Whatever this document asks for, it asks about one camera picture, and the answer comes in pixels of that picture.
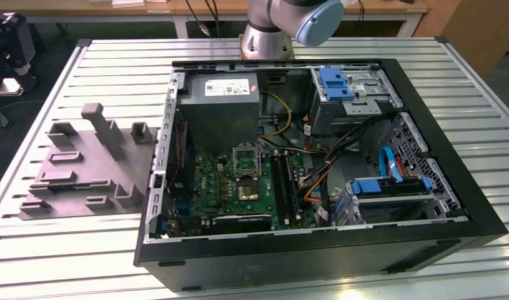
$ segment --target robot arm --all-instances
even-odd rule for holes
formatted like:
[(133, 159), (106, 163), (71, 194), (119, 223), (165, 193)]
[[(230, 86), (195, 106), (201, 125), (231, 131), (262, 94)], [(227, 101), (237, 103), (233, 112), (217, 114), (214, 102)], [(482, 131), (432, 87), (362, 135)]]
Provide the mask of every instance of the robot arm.
[(337, 31), (343, 14), (341, 0), (250, 0), (245, 58), (290, 58), (291, 37), (307, 47), (319, 46)]

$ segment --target expansion slot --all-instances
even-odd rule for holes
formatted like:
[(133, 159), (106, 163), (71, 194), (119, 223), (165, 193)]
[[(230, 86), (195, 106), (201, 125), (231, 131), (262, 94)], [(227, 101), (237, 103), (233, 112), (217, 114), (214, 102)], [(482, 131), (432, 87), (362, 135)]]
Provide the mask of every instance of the expansion slot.
[(299, 198), (298, 198), (298, 190), (295, 188), (295, 180), (294, 180), (294, 171), (290, 163), (290, 155), (289, 151), (285, 155), (281, 156), (281, 168), (285, 173), (286, 180), (285, 184), (285, 194), (286, 201), (289, 203), (290, 215), (293, 217), (293, 222), (299, 221), (302, 218), (301, 207), (299, 207)]
[(286, 175), (281, 170), (281, 155), (275, 152), (271, 158), (271, 172), (273, 172), (273, 186), (275, 190), (275, 201), (278, 205), (279, 221), (283, 225), (290, 225), (290, 213), (289, 206), (286, 205), (285, 187), (283, 182), (286, 181)]

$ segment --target slotted metal table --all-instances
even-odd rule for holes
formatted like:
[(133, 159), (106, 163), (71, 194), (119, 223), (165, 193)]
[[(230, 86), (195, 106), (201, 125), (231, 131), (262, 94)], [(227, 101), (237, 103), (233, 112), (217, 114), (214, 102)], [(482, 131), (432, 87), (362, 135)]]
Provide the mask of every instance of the slotted metal table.
[[(450, 44), (434, 38), (295, 44), (303, 58), (397, 58), (509, 229), (509, 110)], [(54, 121), (93, 129), (89, 102), (119, 127), (159, 127), (171, 63), (239, 59), (238, 39), (93, 41), (77, 47), (0, 183), (0, 299), (468, 299), (509, 297), (509, 235), (420, 272), (174, 294), (133, 266), (139, 214), (22, 221)]]

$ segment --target floor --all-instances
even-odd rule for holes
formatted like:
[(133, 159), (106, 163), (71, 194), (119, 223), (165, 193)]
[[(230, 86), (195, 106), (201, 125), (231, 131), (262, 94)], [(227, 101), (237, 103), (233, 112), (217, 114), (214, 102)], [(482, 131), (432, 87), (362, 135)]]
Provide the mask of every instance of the floor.
[[(222, 25), (222, 36), (226, 38), (238, 37), (243, 33), (245, 26), (246, 24), (241, 22), (226, 23)], [(7, 118), (13, 121), (13, 126), (9, 129), (0, 129), (0, 179), (27, 135), (29, 128), (34, 123), (42, 108), (42, 102), (49, 97), (78, 40), (83, 38), (177, 38), (175, 28), (170, 22), (70, 24), (70, 34), (66, 36), (61, 35), (54, 24), (38, 24), (38, 30), (47, 48), (47, 51), (37, 55), (33, 61), (35, 72), (41, 78), (38, 88), (25, 96), (0, 98), (0, 107), (19, 102), (19, 104), (3, 110)], [(194, 22), (189, 24), (189, 32), (191, 37), (205, 38)], [(504, 56), (487, 82), (509, 106), (509, 55)]]

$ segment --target power supply label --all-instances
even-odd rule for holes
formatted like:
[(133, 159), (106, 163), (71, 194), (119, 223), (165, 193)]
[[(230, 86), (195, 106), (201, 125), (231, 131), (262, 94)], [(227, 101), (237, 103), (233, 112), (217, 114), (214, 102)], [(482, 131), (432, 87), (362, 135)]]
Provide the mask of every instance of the power supply label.
[(250, 95), (249, 79), (217, 79), (206, 82), (205, 96)]

